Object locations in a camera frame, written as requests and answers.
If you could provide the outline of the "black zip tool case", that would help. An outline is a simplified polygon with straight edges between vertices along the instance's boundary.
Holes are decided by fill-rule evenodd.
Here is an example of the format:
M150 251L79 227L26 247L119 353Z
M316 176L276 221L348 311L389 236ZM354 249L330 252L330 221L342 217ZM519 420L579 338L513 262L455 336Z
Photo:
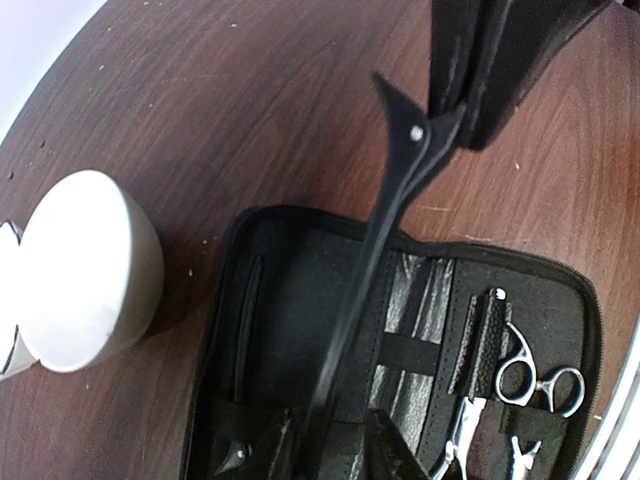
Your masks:
M271 206L243 212L226 257L194 385L180 475L184 479L295 479L293 466L339 305L365 235L361 222L321 210ZM496 396L494 376L519 350L505 313L488 306L501 288L510 320L531 349L537 376L581 371L586 394L569 418L536 392L527 406ZM487 400L467 457L466 479L509 479L503 427L541 424L529 479L567 479L579 462L597 390L602 321L592 283L575 269L519 251L426 243L395 233L366 303L315 479L366 479L365 417L384 410L425 472L443 459L458 402ZM525 367L504 375L523 390ZM564 410L575 381L560 377ZM257 432L238 469L212 477L218 434Z

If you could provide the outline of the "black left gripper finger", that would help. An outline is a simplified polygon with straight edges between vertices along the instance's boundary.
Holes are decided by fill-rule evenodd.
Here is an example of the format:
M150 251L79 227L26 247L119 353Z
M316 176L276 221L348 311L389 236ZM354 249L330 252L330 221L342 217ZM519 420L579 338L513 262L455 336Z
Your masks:
M429 479L389 415L369 409L365 417L366 479Z

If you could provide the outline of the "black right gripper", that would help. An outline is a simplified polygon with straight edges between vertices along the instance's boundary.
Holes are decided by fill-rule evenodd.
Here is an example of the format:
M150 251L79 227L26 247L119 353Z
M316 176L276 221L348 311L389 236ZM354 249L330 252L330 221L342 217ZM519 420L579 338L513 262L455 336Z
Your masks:
M466 110L460 148L501 132L558 52L605 1L448 1L431 4L429 113Z

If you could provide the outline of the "silver thinning scissors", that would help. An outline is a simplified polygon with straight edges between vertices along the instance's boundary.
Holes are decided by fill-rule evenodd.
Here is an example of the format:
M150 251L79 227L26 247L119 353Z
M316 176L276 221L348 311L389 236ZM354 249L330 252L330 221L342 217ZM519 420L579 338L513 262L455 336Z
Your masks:
M537 367L529 344L520 330L510 320L510 304L506 301L506 292L501 288L492 289L489 292L488 306L498 306L505 313L505 334L507 338L515 338L519 350L511 356L505 356L500 360L494 376L494 392L498 399L505 404L525 407L536 392L546 395L549 411L561 415L564 418L571 417L582 405L586 386L581 371L573 367L559 367L545 378L537 376ZM515 364L521 364L527 372L527 379L523 383L523 390L512 396L503 392L505 372ZM564 410L560 410L555 404L556 383L563 375L568 375L575 381L575 388L570 395L570 403ZM460 466L461 477L466 479L467 457L470 446L479 425L481 413L487 400L478 396L474 398L464 397L458 402L455 420L452 423L449 437L444 446L443 459L431 472L433 479L442 479L454 463Z

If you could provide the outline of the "silver pointed scissors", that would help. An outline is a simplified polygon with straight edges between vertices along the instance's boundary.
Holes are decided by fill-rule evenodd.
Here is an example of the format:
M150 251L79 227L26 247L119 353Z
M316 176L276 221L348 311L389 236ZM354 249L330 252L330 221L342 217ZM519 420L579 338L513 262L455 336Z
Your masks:
M503 427L511 448L509 479L529 479L534 461L542 445L541 424Z

